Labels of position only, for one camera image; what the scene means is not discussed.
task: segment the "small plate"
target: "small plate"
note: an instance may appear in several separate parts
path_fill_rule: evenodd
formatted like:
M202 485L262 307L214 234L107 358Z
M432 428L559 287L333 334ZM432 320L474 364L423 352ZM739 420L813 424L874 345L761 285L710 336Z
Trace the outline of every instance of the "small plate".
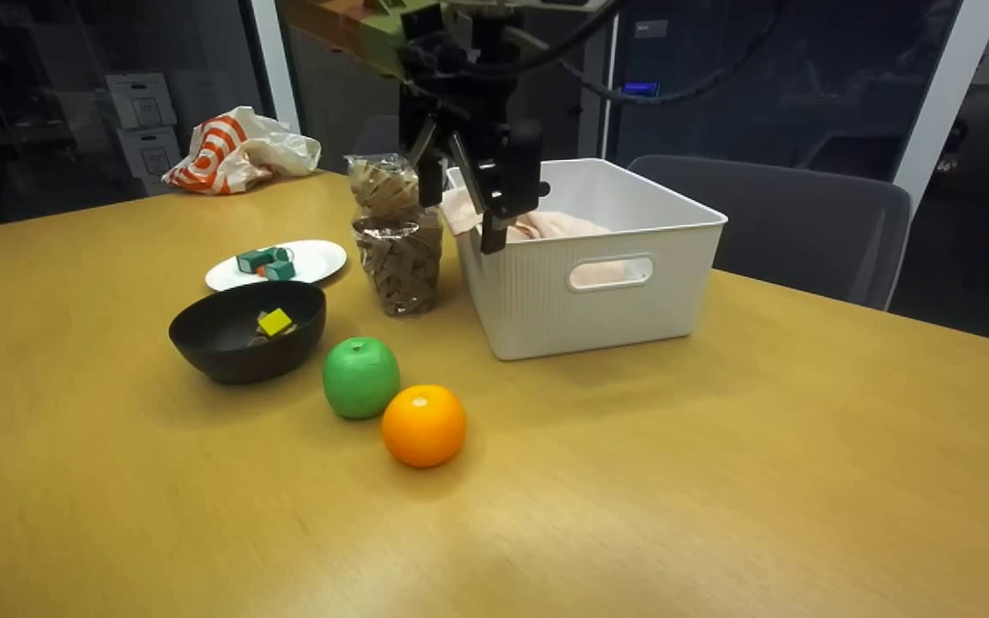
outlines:
M324 281L331 273L337 273L347 264L347 251L331 245L331 240L289 240L289 245L268 245L268 247L286 247L292 264L296 264L296 277L292 281ZM234 264L234 258L214 264L214 270L207 273L207 285L214 290L227 290L238 285L256 285L266 281L257 273L242 273L242 267Z

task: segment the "table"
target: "table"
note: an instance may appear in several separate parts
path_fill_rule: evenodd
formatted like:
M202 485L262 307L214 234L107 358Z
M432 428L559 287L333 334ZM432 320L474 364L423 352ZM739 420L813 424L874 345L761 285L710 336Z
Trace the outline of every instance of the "table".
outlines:
M0 615L989 615L989 341L710 273L689 341L502 364L457 258L389 320L345 177L0 226ZM324 345L217 389L164 341L220 258L333 235ZM372 334L472 412L416 473L340 423Z

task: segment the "bowl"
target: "bowl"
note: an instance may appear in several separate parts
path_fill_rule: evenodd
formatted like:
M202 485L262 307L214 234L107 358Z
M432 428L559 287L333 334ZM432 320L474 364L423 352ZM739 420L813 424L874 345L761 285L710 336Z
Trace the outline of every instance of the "bowl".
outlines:
M257 314L286 307L289 334L257 334ZM268 381L296 372L315 351L328 322L328 295L302 281L257 281L187 306L167 336L183 358L220 383Z

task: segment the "apple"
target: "apple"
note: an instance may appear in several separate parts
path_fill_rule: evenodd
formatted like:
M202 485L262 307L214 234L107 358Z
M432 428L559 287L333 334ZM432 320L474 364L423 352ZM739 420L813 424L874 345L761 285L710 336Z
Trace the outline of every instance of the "apple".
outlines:
M331 345L324 392L340 420L373 420L403 389L394 352L378 336L352 336Z

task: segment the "gray chair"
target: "gray chair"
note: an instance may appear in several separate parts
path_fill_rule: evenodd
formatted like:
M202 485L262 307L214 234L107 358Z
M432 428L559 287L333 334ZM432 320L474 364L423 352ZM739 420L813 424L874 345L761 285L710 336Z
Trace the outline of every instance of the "gray chair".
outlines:
M891 180L749 160L644 155L631 170L729 214L718 267L887 307L910 194Z

